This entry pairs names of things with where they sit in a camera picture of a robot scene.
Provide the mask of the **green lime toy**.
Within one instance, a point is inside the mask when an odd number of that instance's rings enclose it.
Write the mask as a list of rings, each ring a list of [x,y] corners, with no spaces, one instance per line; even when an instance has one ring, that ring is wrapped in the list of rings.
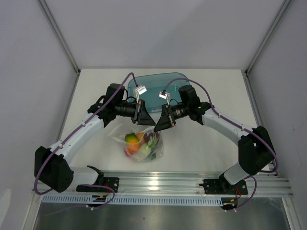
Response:
[[[157,158],[156,153],[151,153],[150,155],[148,155],[148,156],[146,157],[146,160],[147,160],[147,161],[153,161],[153,160],[156,159],[156,158]]]

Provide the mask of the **orange peach toy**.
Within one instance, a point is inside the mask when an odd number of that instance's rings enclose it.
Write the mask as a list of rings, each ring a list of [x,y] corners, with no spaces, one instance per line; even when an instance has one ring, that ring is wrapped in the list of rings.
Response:
[[[139,140],[139,142],[144,142],[144,133],[143,132],[140,132],[137,134],[137,138]]]

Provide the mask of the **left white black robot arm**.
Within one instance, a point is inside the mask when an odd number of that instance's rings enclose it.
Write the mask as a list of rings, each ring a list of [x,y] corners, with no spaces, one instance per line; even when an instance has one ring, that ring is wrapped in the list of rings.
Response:
[[[93,135],[104,129],[117,116],[129,117],[136,125],[155,126],[145,101],[140,99],[140,95],[146,91],[145,86],[136,86],[135,100],[128,102],[123,99],[125,87],[122,84],[110,84],[106,94],[90,106],[80,124],[68,136],[48,148],[39,147],[35,151],[35,193],[43,195],[37,188],[38,182],[47,185],[50,191],[65,191],[74,178],[74,172],[70,168],[74,156]]]

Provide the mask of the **white radish toy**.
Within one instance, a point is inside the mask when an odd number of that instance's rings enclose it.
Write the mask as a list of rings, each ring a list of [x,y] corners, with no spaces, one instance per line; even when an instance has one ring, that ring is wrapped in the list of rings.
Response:
[[[134,154],[132,154],[132,158],[136,161],[144,160],[151,153],[151,151],[152,149],[149,148],[146,143],[144,143]]]

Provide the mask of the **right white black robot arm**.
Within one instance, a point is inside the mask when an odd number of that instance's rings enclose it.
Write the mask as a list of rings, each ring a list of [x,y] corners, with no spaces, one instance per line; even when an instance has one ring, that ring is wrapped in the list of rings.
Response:
[[[186,116],[214,129],[238,147],[238,162],[219,177],[219,188],[224,193],[232,192],[237,183],[263,171],[268,163],[276,159],[270,136],[264,127],[245,127],[218,113],[208,102],[198,103],[195,106],[191,103],[163,105],[154,130],[158,132],[172,128],[176,125],[176,120]]]

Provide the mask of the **dark red apple toy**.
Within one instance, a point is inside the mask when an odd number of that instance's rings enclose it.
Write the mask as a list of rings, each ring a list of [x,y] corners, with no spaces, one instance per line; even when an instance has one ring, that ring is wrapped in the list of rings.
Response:
[[[146,132],[143,135],[143,139],[146,143],[156,140],[155,132]]]

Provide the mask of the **clear zip top bag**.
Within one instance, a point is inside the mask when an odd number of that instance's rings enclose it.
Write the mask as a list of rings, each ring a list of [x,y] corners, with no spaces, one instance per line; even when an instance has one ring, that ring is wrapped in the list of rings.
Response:
[[[154,126],[140,126],[122,123],[117,125],[108,137],[119,145],[126,157],[138,162],[151,162],[164,154],[164,143],[160,132]]]

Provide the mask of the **red tomato toy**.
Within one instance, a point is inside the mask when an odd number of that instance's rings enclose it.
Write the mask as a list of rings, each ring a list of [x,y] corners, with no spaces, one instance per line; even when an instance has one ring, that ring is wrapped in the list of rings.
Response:
[[[124,149],[124,154],[128,157],[131,158],[132,155],[129,153],[129,151],[127,149]]]

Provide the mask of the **orange green mango toy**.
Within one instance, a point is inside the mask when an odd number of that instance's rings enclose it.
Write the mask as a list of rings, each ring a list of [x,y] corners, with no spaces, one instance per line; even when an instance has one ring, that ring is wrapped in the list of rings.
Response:
[[[130,155],[136,153],[140,148],[139,139],[135,133],[129,133],[125,136],[125,142],[127,146],[128,153]]]

